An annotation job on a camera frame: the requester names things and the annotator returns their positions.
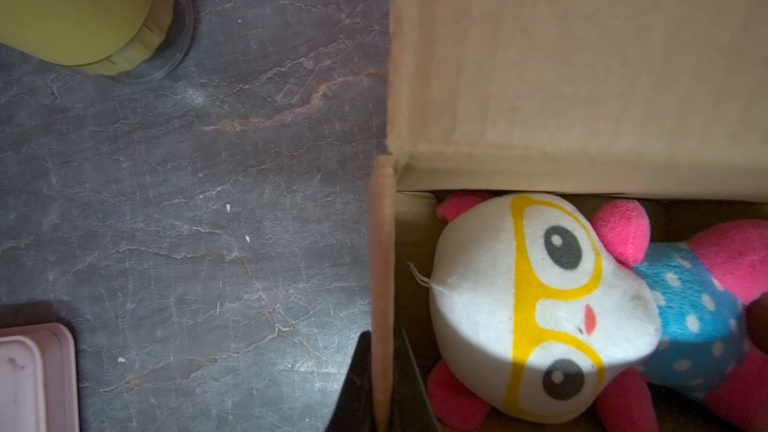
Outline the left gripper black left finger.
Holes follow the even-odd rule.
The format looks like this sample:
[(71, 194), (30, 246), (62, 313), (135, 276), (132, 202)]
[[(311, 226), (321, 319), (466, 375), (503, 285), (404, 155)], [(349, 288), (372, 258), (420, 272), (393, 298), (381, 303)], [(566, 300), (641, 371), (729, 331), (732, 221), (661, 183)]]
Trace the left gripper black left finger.
[(371, 379), (371, 333), (362, 332), (352, 355), (326, 432), (374, 430)]

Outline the brown cardboard express box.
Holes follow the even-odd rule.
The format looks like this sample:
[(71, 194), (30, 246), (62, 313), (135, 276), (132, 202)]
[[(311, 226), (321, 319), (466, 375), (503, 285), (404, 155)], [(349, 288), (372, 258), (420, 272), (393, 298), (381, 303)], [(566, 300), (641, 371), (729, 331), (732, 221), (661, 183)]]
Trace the brown cardboard express box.
[[(634, 200), (655, 242), (767, 224), (767, 0), (390, 0), (387, 151), (369, 185), (374, 427), (394, 334), (427, 391), (440, 360), (421, 279), (458, 191), (543, 193), (592, 218)], [(744, 431), (651, 385), (654, 431)], [(492, 410), (473, 431), (610, 431)]]

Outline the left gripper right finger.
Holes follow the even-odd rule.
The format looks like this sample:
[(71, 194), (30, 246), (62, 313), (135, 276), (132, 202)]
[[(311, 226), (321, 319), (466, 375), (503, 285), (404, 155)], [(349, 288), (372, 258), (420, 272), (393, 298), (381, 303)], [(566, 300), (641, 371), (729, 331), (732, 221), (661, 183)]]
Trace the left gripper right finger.
[(394, 334), (391, 430), (396, 432), (439, 432), (436, 419), (413, 356), (408, 337), (400, 329)]

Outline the white yellow toy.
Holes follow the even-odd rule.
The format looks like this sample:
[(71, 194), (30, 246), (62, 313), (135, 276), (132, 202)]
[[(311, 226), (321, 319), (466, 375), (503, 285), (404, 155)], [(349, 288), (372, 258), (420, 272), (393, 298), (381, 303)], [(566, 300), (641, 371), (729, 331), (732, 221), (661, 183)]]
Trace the white yellow toy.
[(767, 355), (748, 308), (767, 293), (767, 224), (655, 242), (634, 200), (584, 217), (543, 193), (458, 191), (432, 273), (437, 419), (462, 431), (490, 411), (564, 423), (595, 407), (610, 431), (654, 431), (650, 386), (744, 431), (767, 427)]

